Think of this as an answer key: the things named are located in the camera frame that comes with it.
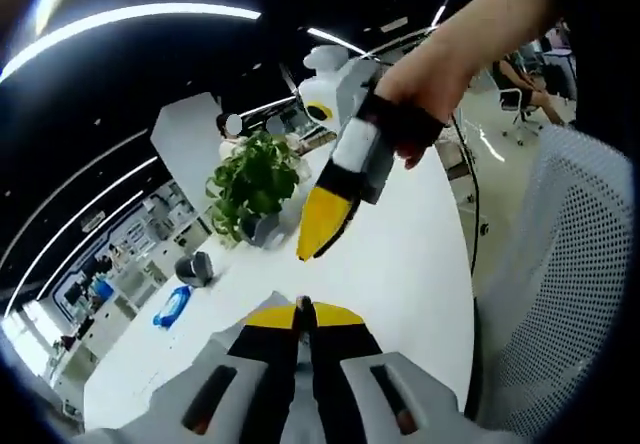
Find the human hand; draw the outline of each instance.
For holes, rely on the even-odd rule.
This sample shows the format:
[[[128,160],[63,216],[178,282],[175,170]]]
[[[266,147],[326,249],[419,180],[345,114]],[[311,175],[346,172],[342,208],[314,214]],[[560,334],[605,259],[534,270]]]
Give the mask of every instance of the human hand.
[[[375,94],[396,104],[422,107],[443,124],[462,99],[474,72],[446,43],[432,36],[392,66]],[[405,167],[415,167],[426,148],[411,141],[396,148]]]

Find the black ceiling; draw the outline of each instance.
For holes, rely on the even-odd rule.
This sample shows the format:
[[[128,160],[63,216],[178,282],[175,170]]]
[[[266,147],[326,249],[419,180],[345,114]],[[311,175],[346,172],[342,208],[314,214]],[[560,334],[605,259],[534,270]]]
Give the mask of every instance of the black ceiling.
[[[150,129],[162,106],[205,91],[220,96],[228,112],[287,97],[290,91],[279,63],[289,67],[296,84],[309,75],[302,59],[321,41],[307,34],[308,27],[368,50],[428,26],[443,1],[64,0],[45,32],[104,10],[154,2],[225,4],[262,16],[251,21],[163,15],[108,24],[46,50],[2,82],[0,255],[42,201],[92,159]],[[443,18],[468,1],[451,0]],[[386,34],[379,30],[403,16],[409,18],[408,25]],[[12,15],[13,25],[6,13],[0,17],[5,18],[0,30],[19,29],[18,16]],[[5,35],[5,49],[12,49],[19,37],[15,32]],[[261,66],[254,70],[258,63]],[[44,208],[0,269],[1,288],[14,288],[42,246],[96,194],[155,155],[148,136],[147,132],[99,161]],[[151,192],[168,179],[158,160],[96,208],[108,214],[137,190]],[[65,232],[28,282],[48,278],[81,238],[78,227]]]

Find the green leaves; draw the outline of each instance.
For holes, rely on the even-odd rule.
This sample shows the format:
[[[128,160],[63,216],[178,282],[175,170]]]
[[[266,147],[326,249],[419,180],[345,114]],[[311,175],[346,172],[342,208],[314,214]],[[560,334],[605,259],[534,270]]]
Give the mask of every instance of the green leaves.
[[[299,159],[285,142],[266,132],[247,139],[207,180],[206,195],[216,199],[211,213],[216,232],[240,241],[244,219],[280,212],[282,201],[300,181],[295,171]]]

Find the office floor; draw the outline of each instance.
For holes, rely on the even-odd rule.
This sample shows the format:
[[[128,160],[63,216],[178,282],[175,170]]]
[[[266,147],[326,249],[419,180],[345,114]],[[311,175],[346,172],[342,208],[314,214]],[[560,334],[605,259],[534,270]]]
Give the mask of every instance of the office floor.
[[[480,212],[489,221],[489,232],[480,236],[476,269],[473,276],[474,294],[480,295],[486,288],[487,277],[503,254],[511,226],[520,211],[529,174],[538,152],[538,138],[526,135],[524,145],[518,146],[513,136],[502,136],[502,131],[512,129],[515,114],[500,109],[496,95],[473,86],[461,103],[463,125],[466,128],[469,147],[476,157],[476,175],[480,188]],[[575,118],[575,102],[565,103],[553,98],[556,110],[568,122]],[[548,124],[544,113],[534,112],[532,121]],[[454,193],[472,189],[470,178],[453,183]],[[461,215],[462,227],[471,256],[474,238],[474,217]]]

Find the round white table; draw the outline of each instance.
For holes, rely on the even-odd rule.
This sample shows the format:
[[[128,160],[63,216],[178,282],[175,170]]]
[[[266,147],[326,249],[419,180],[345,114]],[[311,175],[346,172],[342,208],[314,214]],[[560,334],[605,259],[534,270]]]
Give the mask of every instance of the round white table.
[[[306,156],[313,177],[300,186],[294,207],[331,147]],[[378,203],[362,203],[324,256],[303,263],[296,245],[297,230],[273,250],[243,243],[225,251],[215,236],[206,241],[200,250],[220,280],[196,289],[170,330],[151,321],[181,283],[173,276],[149,299],[87,381],[86,429],[117,428],[143,414],[151,393],[191,365],[213,333],[273,291],[291,302],[306,294],[356,312],[383,352],[403,353],[450,387],[464,409],[473,359],[471,276],[456,203],[433,148],[412,171],[396,161]]]

